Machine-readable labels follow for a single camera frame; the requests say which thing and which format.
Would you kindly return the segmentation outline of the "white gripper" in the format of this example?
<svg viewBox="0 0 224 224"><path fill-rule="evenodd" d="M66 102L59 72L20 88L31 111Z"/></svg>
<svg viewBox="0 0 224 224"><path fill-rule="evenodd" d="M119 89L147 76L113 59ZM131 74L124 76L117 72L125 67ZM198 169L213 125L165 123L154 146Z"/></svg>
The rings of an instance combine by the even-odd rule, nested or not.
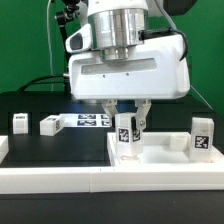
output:
<svg viewBox="0 0 224 224"><path fill-rule="evenodd" d="M79 100L104 100L110 124L118 113L115 99L138 99L136 129L144 130L151 100L181 98L190 89L183 52L183 38L171 35L131 47L125 60L103 62L97 51L76 54L69 61L71 93Z"/></svg>

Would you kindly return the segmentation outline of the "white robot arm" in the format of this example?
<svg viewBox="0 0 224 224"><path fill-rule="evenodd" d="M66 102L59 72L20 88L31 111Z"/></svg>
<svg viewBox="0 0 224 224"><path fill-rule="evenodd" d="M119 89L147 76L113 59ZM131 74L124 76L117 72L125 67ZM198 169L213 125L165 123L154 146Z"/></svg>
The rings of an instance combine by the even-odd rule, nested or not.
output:
<svg viewBox="0 0 224 224"><path fill-rule="evenodd" d="M160 0L89 0L81 28L66 40L71 94L99 100L115 118L119 100L133 100L138 130L146 128L151 101L176 99L190 89L186 37L171 25L148 30L147 19L166 16Z"/></svg>

